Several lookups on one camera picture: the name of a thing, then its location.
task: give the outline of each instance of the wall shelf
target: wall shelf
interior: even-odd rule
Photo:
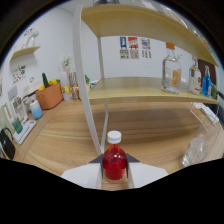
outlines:
[[[218,66],[211,53],[193,32],[157,11],[122,4],[99,5],[84,8],[82,20],[98,38],[138,36],[171,42],[197,58]]]
[[[181,82],[180,93],[171,94],[160,89],[161,78],[118,77],[101,79],[89,92],[91,105],[136,102],[200,102],[218,104],[212,97],[194,95]]]
[[[33,47],[27,47],[27,48],[23,48],[21,50],[15,51],[10,60],[13,60],[15,58],[18,58],[18,57],[26,55],[26,54],[31,54],[39,48],[40,48],[40,46],[33,46]]]

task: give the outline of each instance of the bottle label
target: bottle label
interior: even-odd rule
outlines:
[[[76,85],[71,86],[70,91],[71,91],[71,93],[77,93],[78,87]]]
[[[172,86],[178,86],[180,82],[181,70],[173,70]]]
[[[201,90],[201,79],[190,77],[190,91],[194,94],[199,94]]]
[[[70,93],[70,86],[62,86],[61,92],[62,93]]]

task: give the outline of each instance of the potted plant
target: potted plant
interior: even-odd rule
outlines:
[[[64,71],[67,73],[67,75],[70,74],[71,59],[72,59],[71,54],[69,54],[69,55],[65,56],[62,61]]]

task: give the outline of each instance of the clear bottle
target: clear bottle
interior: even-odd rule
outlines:
[[[210,97],[211,90],[212,90],[212,82],[210,80],[209,67],[205,65],[205,77],[203,78],[202,83],[202,94],[204,94],[207,97]]]
[[[64,100],[70,100],[72,98],[71,92],[70,92],[70,85],[69,85],[69,79],[66,72],[61,72],[60,77],[61,82],[61,92],[63,94]]]
[[[109,180],[121,180],[125,174],[127,157],[120,148],[121,133],[119,131],[110,131],[107,134],[110,148],[103,154],[103,168],[105,176]]]
[[[78,91],[77,91],[77,80],[76,80],[76,73],[72,72],[69,74],[69,84],[70,84],[70,91],[72,93],[73,100],[78,99]]]
[[[167,57],[163,60],[162,90],[178,94],[181,81],[181,64],[175,56],[175,46],[166,43]]]
[[[201,92],[201,72],[198,69],[197,57],[192,56],[195,64],[189,70],[188,91],[199,95]]]

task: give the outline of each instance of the box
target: box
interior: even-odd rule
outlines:
[[[63,100],[60,82],[41,91],[37,91],[35,94],[42,110],[52,109]]]

